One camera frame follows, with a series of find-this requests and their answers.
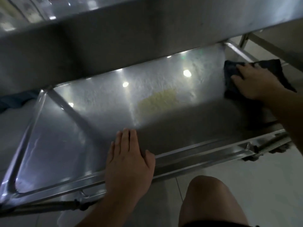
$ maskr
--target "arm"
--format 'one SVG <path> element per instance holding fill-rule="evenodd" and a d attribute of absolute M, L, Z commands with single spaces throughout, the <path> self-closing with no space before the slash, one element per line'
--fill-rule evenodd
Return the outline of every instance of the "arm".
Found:
<path fill-rule="evenodd" d="M 268 107 L 290 134 L 303 154 L 303 96 L 286 89 L 267 69 L 260 66 L 237 66 L 244 79 L 232 76 L 241 92 L 248 99 L 260 100 Z"/>
<path fill-rule="evenodd" d="M 105 169 L 107 193 L 76 227 L 122 227 L 152 182 L 155 158 L 142 158 L 135 130 L 118 132 L 112 142 Z"/>

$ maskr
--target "hand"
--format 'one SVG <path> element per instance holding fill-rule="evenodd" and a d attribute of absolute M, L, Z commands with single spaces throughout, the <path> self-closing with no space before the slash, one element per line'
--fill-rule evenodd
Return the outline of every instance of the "hand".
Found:
<path fill-rule="evenodd" d="M 107 193 L 127 196 L 137 203 L 151 185 L 155 163 L 154 154 L 148 150 L 145 158 L 141 156 L 136 130 L 118 131 L 106 160 Z"/>
<path fill-rule="evenodd" d="M 268 69 L 261 68 L 258 64 L 255 68 L 250 64 L 237 65 L 244 79 L 233 75 L 231 78 L 242 95 L 248 99 L 261 100 L 276 90 L 286 90 L 278 78 Z"/>

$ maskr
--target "tiled floor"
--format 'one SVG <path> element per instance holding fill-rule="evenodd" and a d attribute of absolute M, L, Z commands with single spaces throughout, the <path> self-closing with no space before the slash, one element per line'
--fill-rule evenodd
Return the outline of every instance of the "tiled floor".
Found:
<path fill-rule="evenodd" d="M 239 42 L 240 37 L 233 39 Z M 256 58 L 274 59 L 275 56 L 253 42 L 246 50 Z M 293 79 L 302 73 L 288 67 Z M 0 114 L 0 179 L 19 143 L 31 115 L 34 101 L 17 110 Z M 191 174 L 152 184 L 149 192 L 136 206 L 125 227 L 178 226 L 182 199 L 192 178 L 197 175 L 214 176 L 222 180 L 237 198 L 251 225 L 303 226 L 303 157 L 293 148 L 283 154 L 267 154 L 256 162 L 236 160 L 212 166 Z M 90 210 L 51 212 L 0 219 L 0 226 L 14 227 L 72 227 Z"/>

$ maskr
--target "leg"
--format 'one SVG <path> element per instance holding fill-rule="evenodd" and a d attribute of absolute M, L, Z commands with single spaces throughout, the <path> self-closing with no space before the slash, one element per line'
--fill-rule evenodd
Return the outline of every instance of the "leg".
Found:
<path fill-rule="evenodd" d="M 202 220 L 248 225 L 228 187 L 219 179 L 208 176 L 195 177 L 189 183 L 179 215 L 179 227 Z"/>

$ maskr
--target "knee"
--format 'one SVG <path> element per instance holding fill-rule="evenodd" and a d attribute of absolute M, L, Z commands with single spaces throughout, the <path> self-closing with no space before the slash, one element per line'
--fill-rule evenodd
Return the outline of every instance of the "knee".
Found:
<path fill-rule="evenodd" d="M 227 186 L 217 178 L 200 175 L 195 177 L 189 183 L 189 191 L 203 191 L 203 192 L 216 192 L 228 189 Z"/>

